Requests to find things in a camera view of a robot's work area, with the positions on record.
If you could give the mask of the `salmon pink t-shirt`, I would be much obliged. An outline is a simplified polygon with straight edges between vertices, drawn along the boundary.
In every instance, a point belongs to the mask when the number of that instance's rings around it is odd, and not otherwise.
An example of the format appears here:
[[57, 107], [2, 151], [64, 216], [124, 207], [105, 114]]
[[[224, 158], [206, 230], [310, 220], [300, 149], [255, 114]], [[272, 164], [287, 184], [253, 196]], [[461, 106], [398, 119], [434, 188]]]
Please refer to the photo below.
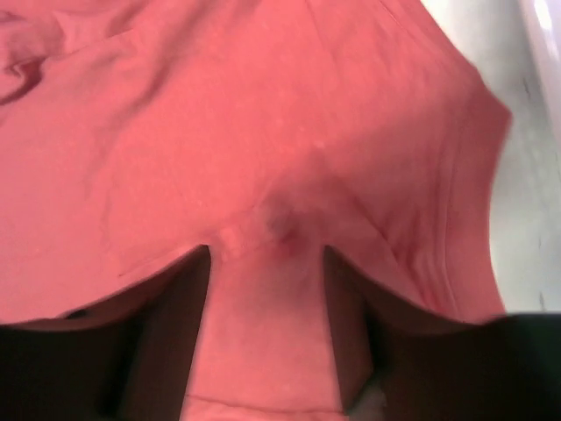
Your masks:
[[462, 322], [511, 115], [418, 1], [4, 1], [1, 319], [212, 257], [185, 420], [339, 420], [321, 257]]

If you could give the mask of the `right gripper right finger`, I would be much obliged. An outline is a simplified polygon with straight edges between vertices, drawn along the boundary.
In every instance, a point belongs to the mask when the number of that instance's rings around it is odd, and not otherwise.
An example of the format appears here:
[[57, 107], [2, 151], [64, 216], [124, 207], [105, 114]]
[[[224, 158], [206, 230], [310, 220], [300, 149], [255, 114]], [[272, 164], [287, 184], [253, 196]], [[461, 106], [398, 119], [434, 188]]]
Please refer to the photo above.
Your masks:
[[332, 247], [323, 285], [344, 413], [360, 420], [557, 420], [560, 316], [461, 323], [361, 273]]

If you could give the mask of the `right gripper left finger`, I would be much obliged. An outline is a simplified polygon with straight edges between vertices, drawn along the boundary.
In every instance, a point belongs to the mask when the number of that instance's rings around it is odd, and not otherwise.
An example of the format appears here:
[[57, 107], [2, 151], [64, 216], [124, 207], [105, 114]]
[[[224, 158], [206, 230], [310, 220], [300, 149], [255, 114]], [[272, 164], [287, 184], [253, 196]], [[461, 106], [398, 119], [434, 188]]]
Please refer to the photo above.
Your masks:
[[2, 419], [179, 419], [210, 267], [199, 246], [65, 316], [2, 325]]

